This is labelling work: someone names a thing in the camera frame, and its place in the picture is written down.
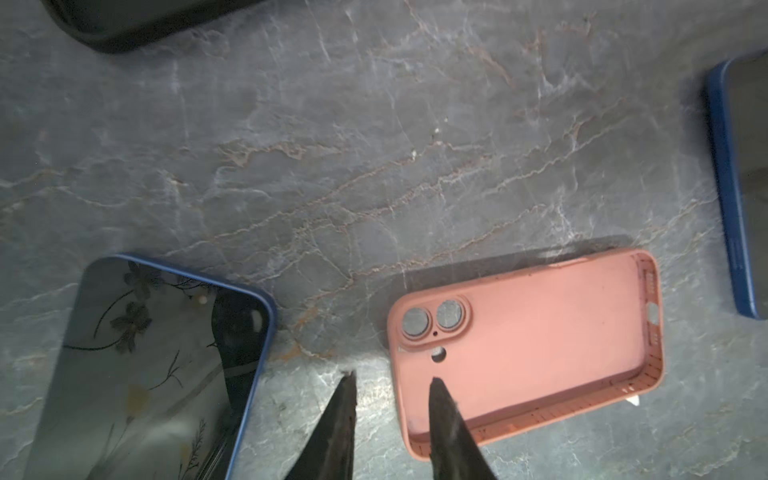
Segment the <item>printed flower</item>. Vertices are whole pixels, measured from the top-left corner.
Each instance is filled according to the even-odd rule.
[[[136,262],[128,262],[130,272],[123,275],[123,281],[134,289],[134,294],[140,302],[149,298],[152,290],[157,290],[163,285],[160,271],[147,265],[139,265]]]
[[[146,305],[139,305],[136,302],[130,302],[126,305],[125,315],[110,322],[112,328],[123,332],[116,345],[118,352],[124,353],[127,350],[132,353],[136,349],[136,334],[144,334],[150,323],[152,323],[152,319],[149,318],[149,310],[147,310]]]

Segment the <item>gray marble surface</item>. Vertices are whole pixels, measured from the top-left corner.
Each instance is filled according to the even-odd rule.
[[[356,478],[402,445],[406,291],[612,246],[663,277],[667,376],[483,449],[499,478],[765,478],[766,324],[735,315],[703,74],[756,0],[283,0],[128,55],[0,5],[0,476],[21,478],[78,278],[136,250],[261,286],[280,331],[236,478],[281,478],[357,368]]]

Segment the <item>marble countertop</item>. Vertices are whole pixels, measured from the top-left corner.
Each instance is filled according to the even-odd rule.
[[[384,325],[427,286],[608,247],[659,260],[667,371],[483,448],[499,478],[763,478],[768,334],[731,298],[703,75],[768,4],[283,0],[126,55],[0,7],[0,476],[21,478],[78,279],[134,250],[281,324],[235,478],[280,479],[357,369],[356,478],[430,478]]]

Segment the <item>black phone case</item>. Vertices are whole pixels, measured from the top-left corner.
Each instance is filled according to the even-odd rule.
[[[41,0],[56,25],[96,51],[119,53],[256,0]]]

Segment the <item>pink phone case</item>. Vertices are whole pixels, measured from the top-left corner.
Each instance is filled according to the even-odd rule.
[[[460,323],[445,328],[445,312],[459,310]],[[418,320],[406,324],[411,335],[407,312]],[[661,314],[657,264],[645,250],[405,295],[387,334],[407,449],[429,459],[432,377],[445,381],[481,445],[652,390],[664,370]]]

